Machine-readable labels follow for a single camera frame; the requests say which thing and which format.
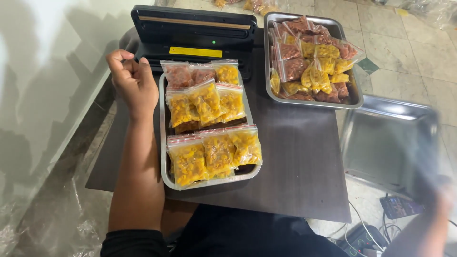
empty metal tray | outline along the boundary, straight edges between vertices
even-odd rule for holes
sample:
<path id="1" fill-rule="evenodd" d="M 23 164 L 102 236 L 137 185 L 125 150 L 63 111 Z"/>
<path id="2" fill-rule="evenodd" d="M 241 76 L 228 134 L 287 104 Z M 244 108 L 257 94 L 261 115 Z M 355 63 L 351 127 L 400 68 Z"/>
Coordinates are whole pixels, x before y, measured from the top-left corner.
<path id="1" fill-rule="evenodd" d="M 418 178 L 438 167 L 438 115 L 428 106 L 364 96 L 350 110 L 341 136 L 347 177 L 413 198 Z"/>
<path id="2" fill-rule="evenodd" d="M 239 81 L 243 86 L 243 80 L 241 75 L 239 75 Z M 170 111 L 165 104 L 165 90 L 166 90 L 166 79 L 165 74 L 163 73 L 159 81 L 159 104 L 160 104 L 160 173 L 162 179 L 164 180 L 165 185 L 174 190 L 187 190 L 198 187 L 207 187 L 212 185 L 225 184 L 245 179 L 251 179 L 257 173 L 259 173 L 260 167 L 262 165 L 244 165 L 240 166 L 238 171 L 235 171 L 235 176 L 229 178 L 220 178 L 212 179 L 207 181 L 199 181 L 191 184 L 186 188 L 181 188 L 175 185 L 174 181 L 171 180 L 168 170 L 170 169 L 170 158 L 167 155 L 166 146 L 167 146 L 167 136 L 172 135 L 173 129 L 168 129 L 168 124 L 170 123 Z M 246 93 L 243 93 L 243 103 L 244 103 L 244 112 L 246 112 L 246 119 L 248 124 L 254 124 L 252 121 L 251 110 L 249 108 L 248 97 Z"/>
<path id="3" fill-rule="evenodd" d="M 264 24 L 264 37 L 265 37 L 265 74 L 266 74 L 266 91 L 271 98 L 278 102 L 284 103 L 293 103 L 293 104 L 303 104 L 303 105 L 311 105 L 315 107 L 326 107 L 331 109 L 357 109 L 363 104 L 363 96 L 362 91 L 360 90 L 359 86 L 357 85 L 356 79 L 354 77 L 353 69 L 347 71 L 349 75 L 349 81 L 351 84 L 348 85 L 347 90 L 350 96 L 350 102 L 345 103 L 330 103 L 330 102 L 312 102 L 312 101 L 300 101 L 300 100 L 290 100 L 290 99 L 283 99 L 275 96 L 270 89 L 270 46 L 272 45 L 272 41 L 268 35 L 268 28 L 273 27 L 273 22 L 283 22 L 283 21 L 291 21 L 296 20 L 302 15 L 300 14 L 290 14 L 290 13 L 280 13 L 280 12 L 269 12 L 265 16 L 265 24 Z M 338 39 L 346 39 L 343 31 L 343 27 L 341 24 L 334 19 L 330 18 L 323 18 L 323 17 L 314 17 L 314 16 L 306 16 L 310 21 L 314 24 L 322 25 L 326 27 L 330 35 L 334 38 Z"/>

white cable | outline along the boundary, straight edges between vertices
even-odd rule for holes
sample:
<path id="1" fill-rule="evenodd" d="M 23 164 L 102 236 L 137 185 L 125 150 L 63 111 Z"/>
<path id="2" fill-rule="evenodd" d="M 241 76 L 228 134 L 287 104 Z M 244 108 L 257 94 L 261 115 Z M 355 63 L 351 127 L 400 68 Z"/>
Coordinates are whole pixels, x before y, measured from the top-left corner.
<path id="1" fill-rule="evenodd" d="M 349 201 L 349 204 L 354 208 L 354 211 L 356 211 L 357 215 L 359 216 L 359 219 L 360 221 L 362 222 L 362 225 L 363 227 L 365 228 L 365 230 L 367 231 L 367 233 L 370 235 L 370 237 L 373 239 L 373 242 L 379 247 L 379 249 L 384 252 L 383 248 L 380 247 L 380 245 L 378 243 L 376 243 L 376 241 L 374 240 L 373 236 L 371 235 L 370 231 L 368 231 L 367 227 L 365 226 L 365 223 L 363 223 L 363 220 L 362 220 L 362 217 L 360 217 L 360 214 L 359 212 L 357 211 L 357 209 L 352 205 L 351 201 Z"/>
<path id="2" fill-rule="evenodd" d="M 356 253 L 358 253 L 358 254 L 360 254 L 360 255 L 362 255 L 362 256 L 364 256 L 364 257 L 368 257 L 368 256 L 366 256 L 365 254 L 361 254 L 359 251 L 357 251 L 357 249 L 356 249 L 355 247 L 353 247 L 353 246 L 349 243 L 349 241 L 347 240 L 347 226 L 348 226 L 348 224 L 346 223 L 346 231 L 344 232 L 344 239 L 346 240 L 346 243 L 347 243 L 352 249 L 354 249 L 354 251 L 356 251 Z"/>

blurred hand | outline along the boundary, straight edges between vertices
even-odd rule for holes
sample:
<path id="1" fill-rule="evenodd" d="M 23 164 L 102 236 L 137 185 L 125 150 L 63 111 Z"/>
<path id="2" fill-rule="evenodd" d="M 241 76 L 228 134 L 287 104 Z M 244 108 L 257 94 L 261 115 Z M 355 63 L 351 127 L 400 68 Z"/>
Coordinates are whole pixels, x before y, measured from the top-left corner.
<path id="1" fill-rule="evenodd" d="M 141 58 L 138 64 L 133 57 L 132 53 L 118 49 L 106 55 L 106 61 L 111 70 L 113 85 L 128 106 L 130 119 L 152 122 L 159 89 L 148 60 Z"/>

dark wooden table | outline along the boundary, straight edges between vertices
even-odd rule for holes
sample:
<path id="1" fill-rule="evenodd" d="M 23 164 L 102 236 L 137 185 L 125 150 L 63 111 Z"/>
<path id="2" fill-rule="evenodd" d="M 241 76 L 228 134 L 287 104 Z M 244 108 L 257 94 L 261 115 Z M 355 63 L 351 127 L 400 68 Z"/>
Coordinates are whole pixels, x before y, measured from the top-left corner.
<path id="1" fill-rule="evenodd" d="M 264 63 L 263 47 L 255 48 L 253 78 L 244 85 L 262 145 L 259 174 L 247 181 L 184 191 L 166 186 L 167 198 L 350 223 L 335 112 L 272 100 L 265 88 Z M 155 111 L 159 139 L 158 108 Z M 127 125 L 127 108 L 119 102 L 87 188 L 114 190 Z"/>

